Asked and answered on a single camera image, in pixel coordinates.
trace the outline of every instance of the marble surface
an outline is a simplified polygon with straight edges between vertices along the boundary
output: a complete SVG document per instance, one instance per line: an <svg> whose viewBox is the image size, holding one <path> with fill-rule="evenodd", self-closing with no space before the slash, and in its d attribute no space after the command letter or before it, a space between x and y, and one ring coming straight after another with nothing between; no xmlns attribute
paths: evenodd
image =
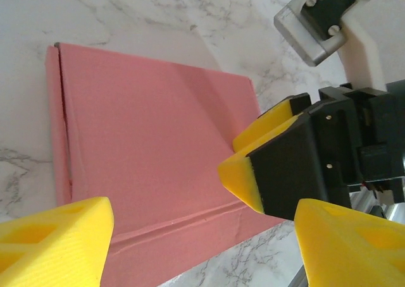
<svg viewBox="0 0 405 287"><path fill-rule="evenodd" d="M250 77L264 111L345 81L337 56L307 67L273 26L290 0L0 0L0 220L55 206L44 58L55 42ZM301 266L285 222L163 284L287 286Z"/></svg>

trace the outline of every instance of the crease on box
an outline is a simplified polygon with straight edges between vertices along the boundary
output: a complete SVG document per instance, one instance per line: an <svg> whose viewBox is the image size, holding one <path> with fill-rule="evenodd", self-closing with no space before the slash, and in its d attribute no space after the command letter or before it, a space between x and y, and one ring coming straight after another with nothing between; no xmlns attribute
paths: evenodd
<svg viewBox="0 0 405 287"><path fill-rule="evenodd" d="M130 233L121 233L113 237L113 243L126 241L144 243L145 241L154 239L157 236L163 236L167 233L181 230L184 227L199 224L203 221L212 221L223 214L237 212L245 208L247 208L247 206L243 202L232 202L227 205L204 210L203 212L195 212L189 216L179 217L172 221L149 225Z"/></svg>
<svg viewBox="0 0 405 287"><path fill-rule="evenodd" d="M87 175L85 170L85 163L82 157L82 145L80 140L80 131L77 124L77 115L75 111L75 107L72 101L72 93L70 92L69 86L65 85L65 82L68 83L66 80L67 75L69 74L68 71L70 67L63 62L63 45L64 44L56 44L55 46L58 48L59 51L59 68L60 68L60 75L62 76L61 79L61 96L62 96L62 105L63 105L63 112L65 114L65 137L67 141L67 151L66 154L68 156L68 169L70 172L70 180L79 184L79 187L73 188L71 185L70 188L70 201L76 201L75 194L77 192L81 192L82 197L88 198L88 182L87 182Z"/></svg>
<svg viewBox="0 0 405 287"><path fill-rule="evenodd" d="M46 80L49 95L49 115L53 148L53 167L58 205L72 201L72 183L69 173L68 141L63 102L63 82L57 47L49 46L46 54Z"/></svg>
<svg viewBox="0 0 405 287"><path fill-rule="evenodd" d="M149 246L145 243L114 243L110 246L101 286L133 286L134 282L140 287L157 286L284 221L262 214L252 217L252 213L254 211L247 207L240 209L239 212L222 214L210 221L184 226L180 230L167 233L162 238L159 236L151 240ZM223 230L224 227L232 227L232 230ZM215 237L207 235L207 231L215 231ZM163 262L164 268L156 263L161 259L162 252L169 252L166 258L172 260ZM110 263L118 264L120 267L109 267ZM153 271L139 274L132 271L130 266L127 266L128 263Z"/></svg>
<svg viewBox="0 0 405 287"><path fill-rule="evenodd" d="M224 72L195 69L193 67L194 70L191 75L188 73L190 70L189 66L174 64L173 68L176 69L177 75L183 79L184 90L190 92L192 98L203 109L208 121L215 127L219 136L232 149L232 140L238 134L237 130L239 129L235 124L237 121L236 114L228 107L226 101L224 101L219 93L218 87L207 76L208 73L224 75ZM205 86L195 85L196 79L203 82Z"/></svg>

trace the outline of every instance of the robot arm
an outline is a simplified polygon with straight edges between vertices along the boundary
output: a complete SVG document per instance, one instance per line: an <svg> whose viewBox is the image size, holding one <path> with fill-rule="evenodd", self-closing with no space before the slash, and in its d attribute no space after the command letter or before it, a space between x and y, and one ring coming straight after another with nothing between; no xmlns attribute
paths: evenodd
<svg viewBox="0 0 405 287"><path fill-rule="evenodd" d="M275 26L300 57L317 66L335 51L354 89L386 91L378 48L358 13L371 0L292 0Z"/></svg>
<svg viewBox="0 0 405 287"><path fill-rule="evenodd" d="M288 97L234 140L220 178L254 210L292 219L302 198L353 207L350 193L362 187L381 204L405 201L405 82L385 84L361 24L372 1L291 0L275 17L310 66L338 51L349 83L320 89L314 104L308 94Z"/></svg>

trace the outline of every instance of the cardboard box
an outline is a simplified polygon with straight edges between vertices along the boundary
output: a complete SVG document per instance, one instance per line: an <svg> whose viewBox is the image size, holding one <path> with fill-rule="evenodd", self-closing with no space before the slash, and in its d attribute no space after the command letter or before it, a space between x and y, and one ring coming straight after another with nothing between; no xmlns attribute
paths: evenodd
<svg viewBox="0 0 405 287"><path fill-rule="evenodd" d="M102 286L156 286L281 221L216 170L259 115L248 78L68 44L46 70L58 203L113 206Z"/></svg>

